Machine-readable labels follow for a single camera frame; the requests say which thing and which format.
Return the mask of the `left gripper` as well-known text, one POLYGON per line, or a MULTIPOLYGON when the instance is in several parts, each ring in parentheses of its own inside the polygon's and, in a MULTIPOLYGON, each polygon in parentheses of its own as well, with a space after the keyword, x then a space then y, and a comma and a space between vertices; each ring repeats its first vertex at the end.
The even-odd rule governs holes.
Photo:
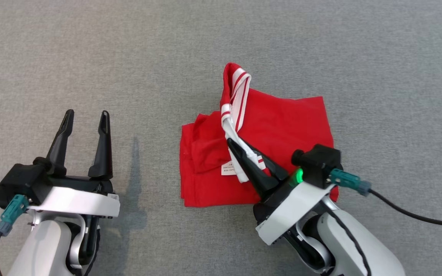
MULTIPOLYGON (((73 130, 75 112, 68 109, 47 153, 51 163, 51 175, 65 176, 64 165, 68 138, 73 130)), ((93 165, 88 170, 88 177, 51 177, 52 188, 40 205, 34 203, 28 209, 58 213, 96 215, 100 218, 117 218, 120 201, 114 193, 112 182, 112 136, 109 112, 101 113, 98 126, 98 144, 93 165)))

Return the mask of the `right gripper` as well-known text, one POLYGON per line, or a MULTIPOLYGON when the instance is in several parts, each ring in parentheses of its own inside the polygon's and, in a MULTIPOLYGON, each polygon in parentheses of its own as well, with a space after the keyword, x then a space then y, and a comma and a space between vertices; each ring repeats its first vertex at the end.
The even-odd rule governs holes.
MULTIPOLYGON (((228 138, 227 144, 260 198, 268 198, 279 183, 289 176, 282 166, 249 143, 245 144, 256 154, 255 161, 249 159, 247 150, 244 150, 240 143, 228 138)), ((256 227, 259 237, 267 245, 270 246, 278 240, 335 189, 334 184, 330 184, 326 189, 316 187, 304 182, 303 176, 303 170, 296 169, 288 180, 293 190, 272 214, 256 227)))

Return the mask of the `red white sports garment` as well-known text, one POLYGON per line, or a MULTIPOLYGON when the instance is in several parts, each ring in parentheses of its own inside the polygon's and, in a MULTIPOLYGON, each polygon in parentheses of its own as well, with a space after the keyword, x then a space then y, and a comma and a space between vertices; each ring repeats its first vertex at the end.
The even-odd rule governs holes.
POLYGON ((223 72, 219 109, 199 114, 182 127, 180 140, 180 196, 186 207, 254 204, 259 195, 235 173, 223 122, 272 161, 291 172, 296 149, 316 144, 333 147, 333 136, 321 96, 282 99, 250 87, 251 75, 228 63, 223 72))

